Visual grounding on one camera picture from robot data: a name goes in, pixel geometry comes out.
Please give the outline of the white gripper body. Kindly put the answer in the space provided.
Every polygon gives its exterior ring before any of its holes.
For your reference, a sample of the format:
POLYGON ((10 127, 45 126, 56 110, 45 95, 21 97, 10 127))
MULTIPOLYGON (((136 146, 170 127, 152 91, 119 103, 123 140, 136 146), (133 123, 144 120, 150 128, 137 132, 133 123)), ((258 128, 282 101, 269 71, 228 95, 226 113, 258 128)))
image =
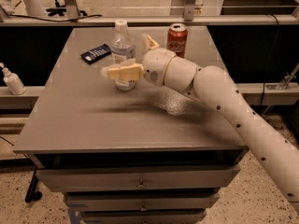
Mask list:
POLYGON ((176 53, 163 48, 148 51, 143 58, 142 65, 145 70, 145 79, 157 86, 163 86, 166 67, 171 60, 176 57, 176 53))

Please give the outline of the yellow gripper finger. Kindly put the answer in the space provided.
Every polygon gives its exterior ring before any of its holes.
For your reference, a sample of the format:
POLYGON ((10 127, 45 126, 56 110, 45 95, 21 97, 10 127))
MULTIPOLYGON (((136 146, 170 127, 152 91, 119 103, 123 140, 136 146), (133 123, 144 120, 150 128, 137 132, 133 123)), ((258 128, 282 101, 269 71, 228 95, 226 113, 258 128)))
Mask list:
POLYGON ((101 75, 113 80, 138 81, 145 75, 145 70, 142 64, 137 63, 134 59, 130 59, 122 63, 103 67, 101 75))
POLYGON ((143 42, 143 50, 152 50, 160 47, 158 42, 148 34, 142 35, 142 42, 143 42))

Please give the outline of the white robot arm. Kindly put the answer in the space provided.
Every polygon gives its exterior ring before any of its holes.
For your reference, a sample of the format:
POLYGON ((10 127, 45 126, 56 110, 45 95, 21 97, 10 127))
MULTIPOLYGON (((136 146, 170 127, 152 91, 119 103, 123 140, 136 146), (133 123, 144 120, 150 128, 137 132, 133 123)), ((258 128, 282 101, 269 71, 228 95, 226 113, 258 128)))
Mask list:
POLYGON ((295 211, 299 211, 299 149, 259 116, 245 101, 230 75, 218 66, 201 67, 142 36, 141 63, 126 60, 101 70, 113 80, 146 79, 202 102, 222 114, 245 142, 295 211))

